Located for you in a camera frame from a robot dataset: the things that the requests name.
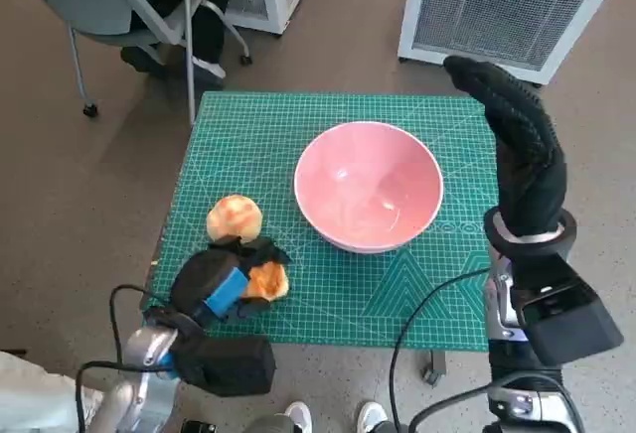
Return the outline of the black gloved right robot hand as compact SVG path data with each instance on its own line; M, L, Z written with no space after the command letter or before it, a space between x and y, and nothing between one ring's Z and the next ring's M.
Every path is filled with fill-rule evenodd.
M551 118L532 87L487 62L449 56L453 85L484 106L496 139L499 213L521 238L555 232L566 194L566 163Z

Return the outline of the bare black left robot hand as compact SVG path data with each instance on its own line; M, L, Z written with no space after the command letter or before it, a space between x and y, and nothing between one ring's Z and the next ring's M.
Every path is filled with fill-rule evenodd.
M287 295L290 262L267 236L244 242L226 235L185 262L171 287L170 304L202 329L254 317Z

